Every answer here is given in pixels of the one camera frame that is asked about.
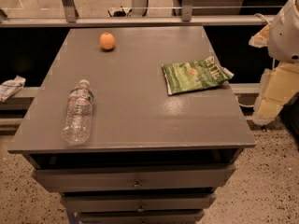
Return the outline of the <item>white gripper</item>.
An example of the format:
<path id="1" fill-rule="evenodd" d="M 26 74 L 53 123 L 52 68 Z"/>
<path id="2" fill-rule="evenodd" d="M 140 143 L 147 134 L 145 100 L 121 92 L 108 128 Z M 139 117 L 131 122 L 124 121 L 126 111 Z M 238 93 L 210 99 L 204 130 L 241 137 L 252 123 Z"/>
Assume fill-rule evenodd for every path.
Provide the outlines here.
<path id="1" fill-rule="evenodd" d="M 268 47 L 270 57 L 280 61 L 274 70 L 265 69 L 254 104 L 252 121 L 267 125 L 299 92 L 299 8 L 288 0 L 272 20 L 249 40 L 255 48 Z"/>

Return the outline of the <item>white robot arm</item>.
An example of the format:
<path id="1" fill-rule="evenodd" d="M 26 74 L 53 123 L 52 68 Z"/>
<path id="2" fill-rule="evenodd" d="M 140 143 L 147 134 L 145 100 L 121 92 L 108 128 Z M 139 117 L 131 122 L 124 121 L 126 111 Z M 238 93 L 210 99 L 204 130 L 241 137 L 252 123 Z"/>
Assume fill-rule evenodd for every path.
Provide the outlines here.
<path id="1" fill-rule="evenodd" d="M 249 40 L 256 48 L 267 47 L 273 59 L 265 69 L 252 121 L 267 125 L 299 92 L 299 0 L 288 0 L 276 17 Z"/>

